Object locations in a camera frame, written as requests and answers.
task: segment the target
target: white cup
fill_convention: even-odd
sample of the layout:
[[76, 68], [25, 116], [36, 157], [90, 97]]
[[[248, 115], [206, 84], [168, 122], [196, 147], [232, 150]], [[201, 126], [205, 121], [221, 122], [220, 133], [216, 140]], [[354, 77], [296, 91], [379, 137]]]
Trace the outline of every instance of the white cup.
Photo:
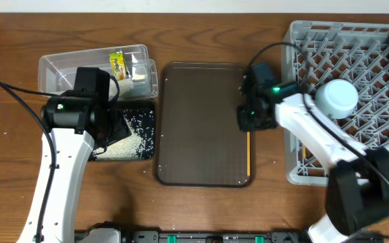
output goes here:
[[323, 114], [334, 119], [348, 117], [358, 103], [357, 89], [346, 80], [333, 80], [317, 92], [315, 103]]

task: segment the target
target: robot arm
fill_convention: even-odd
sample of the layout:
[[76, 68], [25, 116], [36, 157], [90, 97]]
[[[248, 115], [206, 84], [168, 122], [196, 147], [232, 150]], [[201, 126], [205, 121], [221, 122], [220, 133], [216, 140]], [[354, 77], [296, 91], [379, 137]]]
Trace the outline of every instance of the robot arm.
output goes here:
[[[303, 142], [328, 172], [327, 215], [310, 227], [312, 242], [340, 243], [364, 227], [388, 217], [389, 141], [385, 148], [368, 149], [328, 119], [309, 95], [302, 94], [296, 82], [277, 83], [265, 62], [250, 67], [241, 87], [247, 102], [237, 109], [238, 125], [243, 132], [278, 125], [286, 128]], [[365, 158], [360, 159], [344, 148], [313, 119], [306, 105], [325, 127]], [[383, 175], [388, 184], [368, 168], [367, 162]], [[363, 186], [358, 184], [357, 173], [368, 179]]]
[[[42, 235], [45, 242], [74, 242], [74, 222], [80, 185], [86, 162], [93, 151], [94, 139], [88, 133], [75, 134], [74, 129], [53, 128], [52, 141], [57, 150], [57, 169], [47, 201]], [[43, 155], [30, 214], [18, 243], [33, 242], [43, 194], [49, 177], [51, 156], [43, 136]]]

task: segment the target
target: brown tray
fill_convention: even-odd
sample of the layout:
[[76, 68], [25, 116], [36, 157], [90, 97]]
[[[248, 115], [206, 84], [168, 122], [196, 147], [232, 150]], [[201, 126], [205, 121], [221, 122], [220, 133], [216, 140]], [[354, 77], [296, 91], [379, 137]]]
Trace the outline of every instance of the brown tray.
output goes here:
[[253, 138], [238, 129], [243, 66], [172, 63], [163, 73], [155, 176], [165, 185], [244, 187]]

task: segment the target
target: wooden table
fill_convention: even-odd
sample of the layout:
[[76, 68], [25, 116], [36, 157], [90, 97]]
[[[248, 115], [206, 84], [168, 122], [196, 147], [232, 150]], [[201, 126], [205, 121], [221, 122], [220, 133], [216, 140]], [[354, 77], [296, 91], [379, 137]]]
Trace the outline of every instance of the wooden table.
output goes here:
[[[331, 14], [0, 14], [0, 79], [37, 89], [38, 59], [63, 53], [142, 43], [157, 62], [247, 63], [280, 41], [293, 20], [389, 24], [389, 15]], [[264, 54], [280, 73], [280, 48]], [[46, 98], [21, 95], [39, 112]], [[41, 130], [0, 89], [0, 242], [18, 239], [41, 162]], [[256, 179], [245, 189], [158, 184], [151, 161], [86, 166], [76, 229], [112, 220], [129, 229], [175, 231], [305, 229], [323, 214], [325, 188], [285, 178], [283, 130], [256, 133]], [[389, 219], [378, 227], [389, 234]]]

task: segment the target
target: white wall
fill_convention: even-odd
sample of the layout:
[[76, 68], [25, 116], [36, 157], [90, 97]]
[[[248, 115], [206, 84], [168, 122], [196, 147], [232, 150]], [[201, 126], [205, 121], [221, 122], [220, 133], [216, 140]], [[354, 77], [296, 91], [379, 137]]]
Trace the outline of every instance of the white wall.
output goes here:
[[0, 0], [0, 12], [389, 14], [389, 0]]

